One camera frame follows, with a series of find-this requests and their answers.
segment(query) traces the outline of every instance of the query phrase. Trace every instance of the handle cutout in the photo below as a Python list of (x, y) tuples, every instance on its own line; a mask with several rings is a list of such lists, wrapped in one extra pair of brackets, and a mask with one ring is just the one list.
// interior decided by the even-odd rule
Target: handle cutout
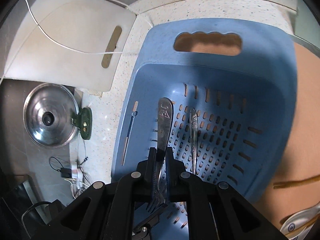
[(181, 33), (177, 36), (173, 48), (181, 52), (236, 56), (242, 50), (242, 39), (235, 33)]
[[(120, 26), (116, 26), (112, 35), (111, 35), (111, 38), (110, 38), (110, 41), (108, 43), (108, 46), (106, 48), (106, 52), (114, 52), (116, 47), (117, 47), (117, 42), (120, 38), (120, 35), (122, 33), (122, 28)], [(103, 56), (103, 59), (102, 59), (102, 62), (101, 62), (101, 66), (103, 68), (108, 68), (109, 65), (110, 65), (110, 61), (111, 61), (111, 58), (112, 58), (112, 55), (113, 54), (105, 54)]]

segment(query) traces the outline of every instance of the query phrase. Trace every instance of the white countertop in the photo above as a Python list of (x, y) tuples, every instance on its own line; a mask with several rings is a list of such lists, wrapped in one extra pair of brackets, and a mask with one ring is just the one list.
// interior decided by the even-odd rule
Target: white countertop
[[(235, 18), (251, 20), (279, 27), (293, 34), (292, 19), (296, 15), (297, 0), (139, 0), (132, 5), (137, 16), (124, 51), (118, 63), (111, 90), (105, 93), (84, 92), (82, 106), (89, 106), (93, 114), (92, 137), (86, 141), (89, 157), (84, 170), (92, 181), (111, 181), (111, 165), (114, 143), (121, 110), (138, 52), (151, 28), (145, 19), (154, 25), (169, 21), (193, 18)], [(74, 140), (70, 144), (70, 159), (84, 156), (83, 144)]]

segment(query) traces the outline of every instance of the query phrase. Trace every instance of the metal pot lid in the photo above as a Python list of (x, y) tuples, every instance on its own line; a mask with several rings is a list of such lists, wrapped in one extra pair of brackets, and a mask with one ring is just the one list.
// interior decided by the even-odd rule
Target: metal pot lid
[(23, 122), (31, 139), (45, 148), (66, 145), (76, 134), (72, 113), (79, 113), (73, 94), (64, 86), (44, 83), (27, 96)]

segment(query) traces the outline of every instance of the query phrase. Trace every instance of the metal rivet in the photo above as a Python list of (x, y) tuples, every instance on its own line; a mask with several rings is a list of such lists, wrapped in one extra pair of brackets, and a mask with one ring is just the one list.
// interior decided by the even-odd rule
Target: metal rivet
[(181, 176), (182, 178), (184, 178), (184, 179), (187, 179), (187, 178), (189, 178), (189, 177), (190, 177), (190, 173), (189, 173), (189, 172), (184, 171), (184, 172), (182, 172), (182, 173), (180, 174), (180, 176)]
[(101, 181), (96, 181), (94, 184), (93, 184), (93, 187), (95, 189), (99, 189), (99, 188), (102, 188), (103, 187), (103, 183)]
[(219, 183), (219, 188), (221, 189), (227, 189), (228, 187), (229, 187), (229, 184), (224, 181)]
[(295, 224), (292, 223), (292, 224), (289, 225), (288, 231), (291, 232), (291, 231), (293, 231), (295, 228), (296, 228)]
[(134, 171), (133, 173), (131, 173), (131, 177), (137, 179), (141, 176), (141, 173), (138, 171)]

